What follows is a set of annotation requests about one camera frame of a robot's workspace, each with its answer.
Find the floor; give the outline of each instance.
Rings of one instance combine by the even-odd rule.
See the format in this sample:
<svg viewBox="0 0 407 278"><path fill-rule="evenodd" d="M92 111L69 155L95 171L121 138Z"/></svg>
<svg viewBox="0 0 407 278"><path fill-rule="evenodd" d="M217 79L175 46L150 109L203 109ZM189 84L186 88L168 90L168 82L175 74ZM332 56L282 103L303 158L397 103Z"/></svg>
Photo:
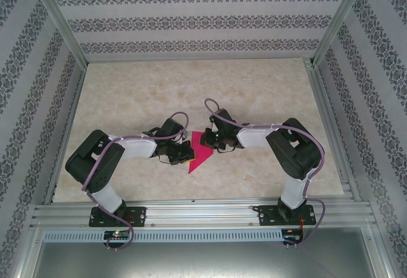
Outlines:
<svg viewBox="0 0 407 278"><path fill-rule="evenodd" d="M188 131L210 127L204 99L212 97L240 123L282 123L295 117L326 150L310 195L343 194L302 59L200 60L90 64L64 159L101 129L126 136L160 127L173 112L190 116ZM182 116L177 117L182 123ZM121 161L112 182L124 200L278 197L285 173L268 148L237 149L188 164L158 158ZM88 201L64 169L54 202Z"/></svg>

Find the pink triangle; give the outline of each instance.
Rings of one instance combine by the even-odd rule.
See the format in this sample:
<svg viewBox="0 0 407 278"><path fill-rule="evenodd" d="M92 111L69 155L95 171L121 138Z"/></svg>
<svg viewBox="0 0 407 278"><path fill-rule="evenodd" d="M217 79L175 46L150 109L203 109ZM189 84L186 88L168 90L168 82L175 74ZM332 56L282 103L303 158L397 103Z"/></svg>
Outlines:
<svg viewBox="0 0 407 278"><path fill-rule="evenodd" d="M192 132L191 147L195 151L195 160L190 162L190 171L188 172L188 174L199 167L214 153L213 149L208 148L207 146L202 146L200 144L202 134L203 132Z"/></svg>

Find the wall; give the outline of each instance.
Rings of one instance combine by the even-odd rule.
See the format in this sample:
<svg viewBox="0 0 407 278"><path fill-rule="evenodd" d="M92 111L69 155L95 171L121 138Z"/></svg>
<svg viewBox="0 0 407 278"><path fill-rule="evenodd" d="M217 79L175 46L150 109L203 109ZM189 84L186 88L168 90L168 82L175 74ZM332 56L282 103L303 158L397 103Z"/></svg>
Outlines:
<svg viewBox="0 0 407 278"><path fill-rule="evenodd" d="M0 277L42 204L78 92L76 63L40 0L0 0Z"/></svg>
<svg viewBox="0 0 407 278"><path fill-rule="evenodd" d="M319 65L396 277L407 276L406 43L406 0L356 0Z"/></svg>
<svg viewBox="0 0 407 278"><path fill-rule="evenodd" d="M311 57L341 0L57 0L90 62Z"/></svg>

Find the purple cable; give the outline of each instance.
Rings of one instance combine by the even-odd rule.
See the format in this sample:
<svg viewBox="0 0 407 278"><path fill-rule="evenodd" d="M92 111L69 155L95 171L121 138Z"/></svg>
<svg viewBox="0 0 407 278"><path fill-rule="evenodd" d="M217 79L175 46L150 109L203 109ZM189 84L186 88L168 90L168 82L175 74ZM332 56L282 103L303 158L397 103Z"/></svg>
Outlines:
<svg viewBox="0 0 407 278"><path fill-rule="evenodd" d="M208 102L209 102L209 101L212 102L212 103L214 103L214 104L216 105L217 110L220 109L220 106L219 106L219 104L218 104L214 99L211 99L211 98L205 99L205 101L204 101L203 103L205 104L206 108L208 109L208 111L210 111L210 113L211 113L212 115L214 115L214 116L216 116L216 118L219 118L220 120L222 120L222 121L224 121L224 122L227 122L227 123L229 123L229 124L232 124L232 125L234 125L234 126L236 126L236 127L241 127L241 128L245 128L245 129L272 129L272 128L274 128L274 129L291 130L291 131L297 132L297 133L299 133L299 134L301 134L301 135L307 137L308 139L310 139L310 140L316 145L316 147L317 147L318 150L319 150L319 153L321 153L321 161L320 161L320 163L319 163L319 165L318 165L318 168L316 168L316 170L313 171L313 172L308 176L307 182L305 183L304 190L303 190L303 197L304 197L306 200L310 201L310 202L319 202L319 203L321 203L321 205L322 205L322 213L321 213L321 216L320 216L320 218L319 218L317 224L315 225L314 229L313 229L312 232L309 234L309 236L308 236L304 241L302 241L301 243L297 244L297 246L300 246L300 245L302 245L303 243L307 242L307 241L309 240L309 238L315 233L315 231L317 230L317 228L319 227L319 225L322 223L322 219L323 219L324 216L325 216L325 210L326 210L325 203L324 203L322 200L318 199L318 198L308 198L308 197L307 197L307 190L308 190L308 187L309 187L309 185L310 185L310 180L311 180L319 171L321 171L322 167L324 166L324 163L325 163L325 151L324 151L324 148L321 146L321 144L318 142L318 140L316 140L311 134L309 134L309 133L307 133L307 132L305 132L305 131L303 131L303 130L297 129L297 128L295 128L295 127L289 127L289 126L287 126L287 125L243 125L243 124L239 124L239 123L236 123L236 122L227 120L226 118L223 118L222 116L219 116L217 113L215 113L215 112L209 107L209 105L208 105Z"/></svg>
<svg viewBox="0 0 407 278"><path fill-rule="evenodd" d="M118 221L121 221L122 223L126 224L126 225L129 227L130 233L132 234L130 240L129 240L128 242L124 243L124 245L115 248L115 249L114 249L115 251L119 251L120 249L126 248L127 246L129 246L129 245L131 244L131 242L132 242L133 239L134 239L134 229L133 229L132 225L131 225L129 222L127 222L127 221L124 220L124 219L119 218L118 216L115 216L113 213L109 212L107 209L105 209L105 208L103 208L101 205L99 205L99 203L95 200L95 198L92 196L92 194L91 194L89 191L86 190L86 188L87 188L87 186L88 186L88 184L89 184L89 182L90 182L92 176L95 174L95 171L96 171L97 167L99 166L100 162L102 161L103 156L106 154L107 150L108 150L114 143L116 143L116 142L118 142L118 141L126 140L126 139L166 140L166 139L172 139L172 138L175 138L175 137L177 137L177 136L179 136L179 135L182 135L183 132L185 132L185 130L186 130L186 128L188 127L188 125L190 124L190 118L189 118L188 115L187 115L186 113L184 113L183 111L178 111L178 112L172 114L170 118L172 118L172 117L174 117L174 116L176 116L176 115L184 115L185 118L186 118L186 121L185 121L185 126L184 126L184 128L183 128L182 130L180 130L178 133L174 134L174 135L166 136L166 137L150 137L150 136L138 136L138 135L136 135L136 136L124 136L124 137L117 137L117 138L114 138L114 139L113 139L112 141L110 141L110 142L106 145L106 147L102 150L102 152L100 153L98 159L96 160L95 164L93 165L92 169L90 170L88 177L86 178L85 182L83 183L82 191L85 191L85 192L86 192L86 194L89 196L89 198L92 200L92 202L95 203L95 204L97 205L97 207L99 207L99 209L100 209L101 211L103 211L104 213L108 214L108 215L111 216L112 218L117 219ZM109 246L110 240L111 240L111 238L109 238L109 239L107 240L107 242L106 242L107 249L112 249L112 248Z"/></svg>

